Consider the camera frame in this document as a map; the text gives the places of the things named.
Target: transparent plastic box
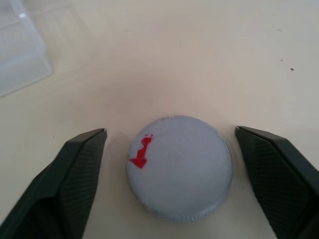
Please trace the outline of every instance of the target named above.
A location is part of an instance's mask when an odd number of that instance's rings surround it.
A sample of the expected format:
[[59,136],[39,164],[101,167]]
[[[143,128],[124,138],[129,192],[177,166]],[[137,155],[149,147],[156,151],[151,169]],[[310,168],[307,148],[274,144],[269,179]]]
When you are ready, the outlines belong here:
[[46,46],[20,0],[0,0],[0,96],[52,73]]

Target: white table surface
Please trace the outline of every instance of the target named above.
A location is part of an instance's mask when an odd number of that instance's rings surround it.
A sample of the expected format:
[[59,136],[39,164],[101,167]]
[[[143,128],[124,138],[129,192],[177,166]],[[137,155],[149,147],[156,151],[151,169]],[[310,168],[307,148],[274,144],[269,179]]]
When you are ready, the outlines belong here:
[[[26,6],[55,72],[0,98],[1,221],[65,141],[106,127],[83,238],[275,238],[233,132],[245,125],[284,136],[319,168],[317,0],[28,0]],[[233,154],[227,201],[194,224],[146,212],[126,178],[134,136],[170,115],[208,122]]]

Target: beige tabletop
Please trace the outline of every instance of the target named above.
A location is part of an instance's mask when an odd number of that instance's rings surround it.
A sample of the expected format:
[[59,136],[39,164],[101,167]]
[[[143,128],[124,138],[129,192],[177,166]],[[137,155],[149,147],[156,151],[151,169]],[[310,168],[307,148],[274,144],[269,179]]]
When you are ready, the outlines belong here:
[[[28,0],[54,73],[0,98],[0,220],[68,139],[108,139],[85,239],[274,239],[249,184],[236,125],[288,138],[319,168],[317,0]],[[161,221],[129,189],[130,142],[187,115],[230,145],[228,199],[194,224]]]

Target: white bottle cap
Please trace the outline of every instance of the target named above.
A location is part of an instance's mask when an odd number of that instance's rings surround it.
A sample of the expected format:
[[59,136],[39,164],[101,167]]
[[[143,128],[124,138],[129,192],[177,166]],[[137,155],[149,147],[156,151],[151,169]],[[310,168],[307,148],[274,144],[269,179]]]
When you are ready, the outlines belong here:
[[176,116],[149,124],[135,137],[127,172],[134,193],[149,210],[171,221],[192,222],[223,202],[233,167],[214,128]]

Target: red marking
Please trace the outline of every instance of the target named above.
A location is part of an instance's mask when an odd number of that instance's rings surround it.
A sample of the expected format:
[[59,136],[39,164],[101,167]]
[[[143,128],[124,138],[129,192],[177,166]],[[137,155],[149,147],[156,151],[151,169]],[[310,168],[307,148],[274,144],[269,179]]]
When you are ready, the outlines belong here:
[[130,159],[130,161],[132,163],[134,163],[134,165],[139,167],[140,169],[142,169],[147,162],[147,160],[145,158],[145,154],[146,154],[146,150],[148,148],[148,145],[152,141],[152,139],[153,139],[152,134],[150,137],[145,135],[145,137],[141,141],[143,147],[140,150],[138,150],[138,154],[137,154],[136,158]]

